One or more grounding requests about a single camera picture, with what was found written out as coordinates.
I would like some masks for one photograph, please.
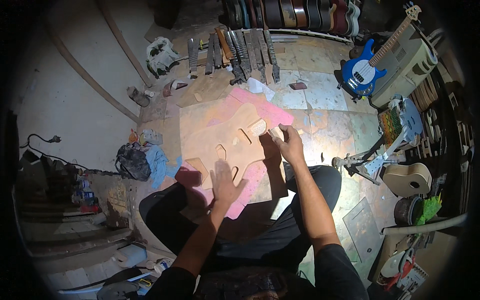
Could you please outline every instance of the headstock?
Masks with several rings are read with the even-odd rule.
[[[421,12],[421,9],[418,5],[413,5],[412,7],[405,10],[405,13],[407,14],[407,18],[413,21],[418,20],[419,12]]]

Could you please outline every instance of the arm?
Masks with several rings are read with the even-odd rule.
[[[216,234],[231,204],[240,196],[247,180],[242,179],[238,186],[233,184],[228,163],[219,160],[215,163],[215,173],[211,170],[214,205],[210,215],[190,236],[172,267],[183,268],[195,277],[200,273],[205,259],[212,249]]]
[[[340,240],[325,198],[308,170],[303,156],[303,143],[298,132],[292,126],[280,124],[279,128],[284,132],[285,141],[278,137],[273,140],[295,173],[303,223],[316,255],[325,245],[340,245]]]

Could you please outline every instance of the unfinished wooden guitar body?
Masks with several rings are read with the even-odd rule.
[[[202,174],[202,188],[212,188],[209,171],[215,162],[226,160],[232,168],[233,183],[238,185],[247,167],[265,159],[258,136],[262,119],[251,103],[245,103],[226,122],[210,126],[190,135],[182,147],[183,159]]]
[[[432,175],[422,163],[410,166],[389,165],[382,178],[387,187],[396,195],[410,197],[430,192]]]

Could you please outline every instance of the dirty floor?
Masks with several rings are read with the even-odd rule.
[[[197,35],[207,39],[210,31],[209,28]],[[190,37],[180,35],[173,41],[181,55],[186,55],[186,40]],[[336,88],[334,72],[340,70],[342,59],[348,60],[351,47],[336,41],[304,36],[300,36],[295,43],[281,43],[281,47],[285,47],[285,53],[277,55],[281,83],[269,86],[276,92],[272,103],[293,115],[293,126],[304,131],[301,138],[308,165],[331,165],[335,156],[343,158],[347,153],[355,154],[370,149],[380,137],[377,111],[367,100],[359,100],[355,104],[347,93]],[[156,91],[160,91],[170,80],[187,74],[188,62],[184,60],[157,81]],[[288,87],[288,84],[297,81],[304,82],[308,89],[294,91]],[[179,108],[159,97],[142,112],[142,117],[145,123],[138,130],[152,128],[162,133],[162,148],[174,164],[180,155]],[[174,179],[166,178],[156,190],[152,189],[151,181],[137,181],[130,186],[134,222],[139,233],[150,245],[163,250],[167,249],[141,220],[138,204],[147,195],[174,182]],[[346,170],[342,170],[342,189],[333,217],[342,246],[368,286],[368,272],[377,253],[372,253],[369,261],[361,263],[342,219],[363,197],[371,206],[379,231],[394,225],[393,209],[397,200],[389,189],[384,184],[373,185],[358,175],[350,177]],[[278,203],[277,215],[288,205],[288,200]],[[314,281],[312,262],[312,251],[309,251],[300,265],[310,281]]]

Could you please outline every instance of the hand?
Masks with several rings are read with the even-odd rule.
[[[240,196],[248,180],[242,179],[238,186],[233,184],[232,170],[225,160],[215,162],[215,172],[210,170],[213,184],[214,205],[230,207]]]
[[[285,126],[279,124],[278,127],[283,131],[284,140],[279,137],[274,137],[273,141],[276,143],[285,160],[292,165],[292,167],[305,164],[305,157],[303,156],[303,142],[298,131],[291,125]]]

